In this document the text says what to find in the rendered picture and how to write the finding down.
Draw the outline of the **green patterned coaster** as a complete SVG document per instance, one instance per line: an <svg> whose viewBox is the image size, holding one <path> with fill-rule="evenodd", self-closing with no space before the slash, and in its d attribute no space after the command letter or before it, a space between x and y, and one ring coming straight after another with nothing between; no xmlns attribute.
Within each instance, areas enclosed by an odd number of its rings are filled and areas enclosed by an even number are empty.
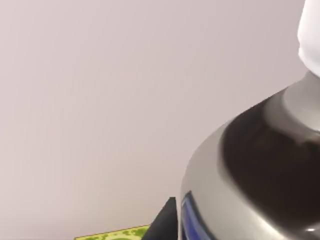
<svg viewBox="0 0 320 240"><path fill-rule="evenodd" d="M142 240L150 225L142 225L109 232L78 236L73 240Z"/></svg>

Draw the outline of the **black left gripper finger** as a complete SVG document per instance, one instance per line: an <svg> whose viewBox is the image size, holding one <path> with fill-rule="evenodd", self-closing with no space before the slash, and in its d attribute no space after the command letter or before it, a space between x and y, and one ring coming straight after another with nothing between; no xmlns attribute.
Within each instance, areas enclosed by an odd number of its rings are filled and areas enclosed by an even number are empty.
<svg viewBox="0 0 320 240"><path fill-rule="evenodd" d="M178 240L178 215L175 197L170 197L159 211L144 240Z"/></svg>

